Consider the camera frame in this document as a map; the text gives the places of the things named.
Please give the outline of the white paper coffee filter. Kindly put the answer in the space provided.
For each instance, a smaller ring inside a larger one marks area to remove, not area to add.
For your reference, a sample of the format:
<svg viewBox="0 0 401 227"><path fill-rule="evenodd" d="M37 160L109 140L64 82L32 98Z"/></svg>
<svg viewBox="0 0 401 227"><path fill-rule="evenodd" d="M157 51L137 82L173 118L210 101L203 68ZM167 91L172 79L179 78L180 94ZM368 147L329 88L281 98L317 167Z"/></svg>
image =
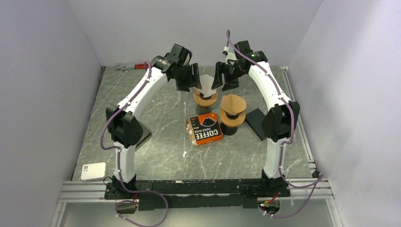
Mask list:
<svg viewBox="0 0 401 227"><path fill-rule="evenodd" d="M217 89L212 89L212 85L214 82L214 78L208 74L203 74L200 75L200 85L201 89L198 89L196 87L193 87L192 90L195 95L203 98L203 99L209 99L211 98L212 95L214 95L217 92Z"/></svg>

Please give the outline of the brown paper coffee filter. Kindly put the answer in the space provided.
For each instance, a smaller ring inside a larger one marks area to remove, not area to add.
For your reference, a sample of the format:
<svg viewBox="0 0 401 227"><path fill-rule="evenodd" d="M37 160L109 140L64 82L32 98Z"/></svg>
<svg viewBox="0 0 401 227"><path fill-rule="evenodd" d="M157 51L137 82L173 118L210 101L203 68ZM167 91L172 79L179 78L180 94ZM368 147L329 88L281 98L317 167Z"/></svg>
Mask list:
<svg viewBox="0 0 401 227"><path fill-rule="evenodd" d="M246 107L246 101L234 94L223 96L221 101L221 109L229 115L238 115L242 113Z"/></svg>

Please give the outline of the blue ribbed glass dripper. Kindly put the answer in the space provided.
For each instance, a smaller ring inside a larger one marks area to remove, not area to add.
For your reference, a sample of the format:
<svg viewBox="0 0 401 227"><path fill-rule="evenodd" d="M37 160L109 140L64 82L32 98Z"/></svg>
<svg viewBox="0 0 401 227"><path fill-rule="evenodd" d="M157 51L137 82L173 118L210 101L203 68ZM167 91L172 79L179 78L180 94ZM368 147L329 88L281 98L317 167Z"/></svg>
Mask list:
<svg viewBox="0 0 401 227"><path fill-rule="evenodd" d="M227 118L231 119L231 120L237 119L239 117L239 115L240 115L240 113L234 114L234 115L226 113Z"/></svg>

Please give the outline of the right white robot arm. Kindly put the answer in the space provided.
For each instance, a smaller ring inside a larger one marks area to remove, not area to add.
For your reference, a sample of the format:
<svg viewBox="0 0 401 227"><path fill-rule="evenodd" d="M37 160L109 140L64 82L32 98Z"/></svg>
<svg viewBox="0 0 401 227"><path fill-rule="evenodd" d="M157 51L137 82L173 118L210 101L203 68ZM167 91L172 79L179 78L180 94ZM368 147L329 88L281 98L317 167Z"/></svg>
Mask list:
<svg viewBox="0 0 401 227"><path fill-rule="evenodd" d="M268 179L262 181L260 186L264 195L272 196L279 190L275 179L284 172L285 149L293 142L300 105L284 93L270 69L266 55L262 51L253 51L248 41L236 44L228 41L223 54L226 61L216 63L212 89L222 87L226 91L237 88L239 78L249 75L267 105L268 112L261 121L261 128L268 139L267 159L263 168Z"/></svg>

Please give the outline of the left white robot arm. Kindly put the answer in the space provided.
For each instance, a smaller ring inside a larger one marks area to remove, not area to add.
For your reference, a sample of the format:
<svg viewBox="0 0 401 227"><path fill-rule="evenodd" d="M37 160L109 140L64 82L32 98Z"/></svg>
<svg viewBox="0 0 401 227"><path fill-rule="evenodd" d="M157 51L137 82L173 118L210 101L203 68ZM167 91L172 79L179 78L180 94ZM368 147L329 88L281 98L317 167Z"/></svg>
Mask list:
<svg viewBox="0 0 401 227"><path fill-rule="evenodd" d="M171 51L146 61L146 72L135 88L118 104L106 108L106 125L100 137L103 150L113 149L116 166L112 177L117 192L125 199L136 192L135 150L142 140L144 128L139 118L152 97L170 80L178 91L201 88L199 66L191 64L192 52L174 44Z"/></svg>

